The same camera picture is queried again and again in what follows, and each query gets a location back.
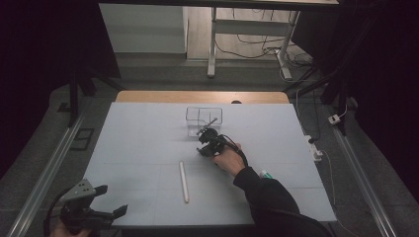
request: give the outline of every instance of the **aluminum rail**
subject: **aluminum rail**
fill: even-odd
[[[339,4],[339,1],[317,3],[313,1],[272,1],[272,0],[99,0],[99,3],[157,5],[157,6],[189,6],[216,8],[269,9],[288,11],[316,12],[368,12],[376,5],[387,0],[376,0],[367,4]]]
[[[355,180],[358,183],[358,186],[360,187],[361,193],[363,194],[367,205],[372,211],[372,215],[376,220],[377,227],[381,232],[381,235],[383,237],[396,237],[397,235],[394,227],[392,226],[391,221],[385,212],[385,209],[382,207],[381,201],[376,195],[373,186],[371,185],[366,173],[364,172],[364,169],[357,155],[355,154],[347,136],[343,136],[337,126],[333,126],[333,132],[344,152],[345,158],[349,167],[351,168]]]
[[[91,98],[83,99],[79,117],[73,126],[67,128],[62,135],[61,140],[53,151],[48,163],[38,178],[37,183],[22,207],[21,212],[18,214],[12,228],[7,234],[8,237],[24,237],[26,235],[38,209],[40,208],[40,205],[42,204],[46,192],[52,184],[52,181],[61,166],[65,155],[67,154],[72,140],[85,118],[86,111],[90,107],[92,100],[93,99]]]

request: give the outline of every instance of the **white cable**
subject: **white cable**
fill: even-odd
[[[332,182],[332,195],[333,195],[333,205],[336,205],[336,197],[335,197],[335,185],[333,184],[333,172],[332,172],[332,162],[330,161],[330,157],[329,154],[327,154],[327,152],[325,150],[321,150],[321,152],[323,152],[324,154],[326,154],[327,160],[329,161],[329,167],[330,167],[330,180]],[[337,214],[335,212],[336,215],[336,220],[338,221],[338,223],[342,226],[342,228],[344,228],[346,231],[348,231],[349,233],[351,233],[353,236],[359,237],[358,235],[354,234],[354,232],[350,231],[348,228],[346,228],[342,222],[340,222],[340,220],[337,217]]]
[[[296,90],[295,96],[295,107],[296,107],[296,117],[298,118],[299,125],[301,126],[302,133],[305,135],[304,127],[302,127],[301,119],[299,119],[299,109],[298,109],[298,92],[300,89]]]
[[[345,112],[341,116],[339,116],[339,118],[344,116],[347,111],[348,111],[348,104],[345,105]]]

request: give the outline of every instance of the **human hand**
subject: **human hand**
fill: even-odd
[[[90,232],[91,230],[82,229],[77,235],[72,235],[61,220],[58,220],[55,229],[53,229],[49,237],[88,237]]]
[[[229,146],[225,146],[219,155],[214,156],[212,162],[234,177],[245,167],[241,156]]]

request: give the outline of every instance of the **transparent box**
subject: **transparent box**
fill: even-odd
[[[222,124],[222,108],[187,107],[186,123],[188,136],[199,136],[200,130],[216,119],[209,127],[220,133]]]

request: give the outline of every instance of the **desk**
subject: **desk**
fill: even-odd
[[[216,104],[208,104],[209,98]],[[269,98],[274,104],[266,104]],[[231,100],[259,104],[231,105]],[[233,178],[200,156],[198,139],[188,137],[187,107],[222,108],[221,132],[242,143],[255,171],[267,169],[279,179],[302,214],[336,220],[293,105],[280,92],[121,92],[85,174],[93,186],[109,186],[92,208],[111,211],[128,204],[127,214],[114,222],[120,228],[253,223]],[[183,201],[180,160],[189,203]]]
[[[336,0],[282,0],[273,2],[290,2],[290,3],[310,3],[318,5],[338,5]],[[291,80],[292,76],[287,66],[285,59],[287,48],[289,46],[293,29],[299,11],[293,12],[288,23],[274,23],[274,22],[256,22],[256,21],[237,21],[237,20],[218,20],[216,18],[216,8],[213,7],[211,12],[211,39],[209,47],[209,68],[208,77],[212,78],[215,75],[215,35],[216,34],[230,34],[230,35],[253,35],[253,36],[273,36],[284,37],[283,45],[280,50],[275,52],[276,57],[280,63],[281,71],[285,80]]]

